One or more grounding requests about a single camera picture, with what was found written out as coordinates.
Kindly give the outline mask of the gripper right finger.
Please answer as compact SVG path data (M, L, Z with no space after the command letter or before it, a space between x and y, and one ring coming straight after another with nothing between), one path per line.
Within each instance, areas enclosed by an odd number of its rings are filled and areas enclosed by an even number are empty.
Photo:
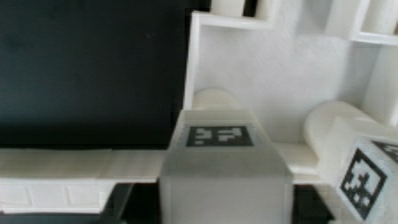
M313 185L297 185L293 191L291 224L329 224L334 215Z

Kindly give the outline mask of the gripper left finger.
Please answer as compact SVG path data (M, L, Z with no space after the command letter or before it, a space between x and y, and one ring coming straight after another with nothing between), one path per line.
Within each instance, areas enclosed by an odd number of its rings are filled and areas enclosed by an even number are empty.
M156 183L116 185L96 224L160 224Z

